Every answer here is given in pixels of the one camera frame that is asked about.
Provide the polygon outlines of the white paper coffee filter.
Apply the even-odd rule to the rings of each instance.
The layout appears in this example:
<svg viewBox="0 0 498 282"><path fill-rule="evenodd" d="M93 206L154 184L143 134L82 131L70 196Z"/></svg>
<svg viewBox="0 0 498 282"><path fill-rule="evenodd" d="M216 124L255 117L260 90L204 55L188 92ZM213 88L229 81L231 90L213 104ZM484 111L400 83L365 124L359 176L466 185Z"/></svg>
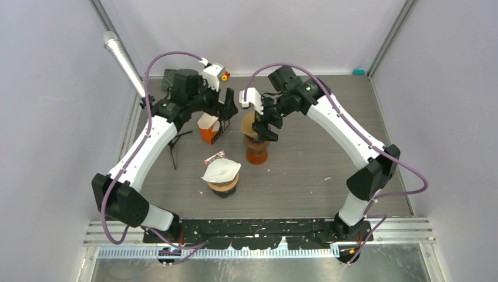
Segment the white paper coffee filter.
<svg viewBox="0 0 498 282"><path fill-rule="evenodd" d="M232 179L241 168L241 164L230 159L217 159L211 162L201 177L205 182Z"/></svg>

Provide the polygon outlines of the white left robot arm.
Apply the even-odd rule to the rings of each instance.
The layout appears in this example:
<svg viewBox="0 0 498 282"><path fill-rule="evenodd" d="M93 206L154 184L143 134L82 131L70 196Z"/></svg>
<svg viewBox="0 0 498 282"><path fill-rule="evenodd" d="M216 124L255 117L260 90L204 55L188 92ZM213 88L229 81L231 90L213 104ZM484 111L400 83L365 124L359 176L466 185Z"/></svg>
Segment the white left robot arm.
<svg viewBox="0 0 498 282"><path fill-rule="evenodd" d="M97 208L105 217L130 227L156 229L166 243L174 243L179 238L177 215L150 204L140 190L161 151L194 113L204 112L228 120L238 112L232 88L226 90L225 101L219 101L220 80L224 74L224 67L216 64L209 64L201 73L192 69L173 72L169 97L152 106L152 121L144 127L141 138L108 174L98 173L92 179Z"/></svg>

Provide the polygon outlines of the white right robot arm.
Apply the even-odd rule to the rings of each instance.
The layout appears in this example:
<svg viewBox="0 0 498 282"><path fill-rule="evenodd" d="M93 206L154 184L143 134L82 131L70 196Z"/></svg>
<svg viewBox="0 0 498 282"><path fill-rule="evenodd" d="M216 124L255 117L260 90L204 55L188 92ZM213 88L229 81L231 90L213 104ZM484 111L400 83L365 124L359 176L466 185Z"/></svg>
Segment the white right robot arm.
<svg viewBox="0 0 498 282"><path fill-rule="evenodd" d="M359 232L369 204L393 177L401 155L396 145L385 146L370 135L340 105L329 87L314 75L303 81L294 66L276 63L268 75L275 98L260 94L247 86L239 94L244 109L253 107L252 128L261 141L276 142L278 136L270 127L282 127L282 120L293 112L301 112L319 124L344 149L357 168L346 180L349 190L344 205L335 216L335 233L343 241L352 240Z"/></svg>

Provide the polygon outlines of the grey ribbed dripper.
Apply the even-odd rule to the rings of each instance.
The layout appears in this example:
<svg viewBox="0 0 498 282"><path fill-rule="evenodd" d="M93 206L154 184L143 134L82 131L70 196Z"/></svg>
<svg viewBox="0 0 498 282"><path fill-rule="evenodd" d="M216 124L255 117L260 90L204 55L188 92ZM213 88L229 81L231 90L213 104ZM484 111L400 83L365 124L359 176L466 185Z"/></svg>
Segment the grey ribbed dripper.
<svg viewBox="0 0 498 282"><path fill-rule="evenodd" d="M229 180L223 180L223 181L210 181L209 184L212 186L217 186L217 187L224 187L224 186L230 186L230 185L236 185L236 183L239 180L239 173L237 173L232 179Z"/></svg>

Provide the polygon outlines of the coffee paper filter box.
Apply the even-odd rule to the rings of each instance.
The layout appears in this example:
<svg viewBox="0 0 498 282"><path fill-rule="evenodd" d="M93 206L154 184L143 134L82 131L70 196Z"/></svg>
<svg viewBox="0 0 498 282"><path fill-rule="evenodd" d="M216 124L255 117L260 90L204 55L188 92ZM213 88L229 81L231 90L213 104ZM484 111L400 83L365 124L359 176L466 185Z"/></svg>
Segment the coffee paper filter box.
<svg viewBox="0 0 498 282"><path fill-rule="evenodd" d="M229 120L220 120L218 117L207 113L202 114L197 121L200 136L209 145L213 145L229 125Z"/></svg>

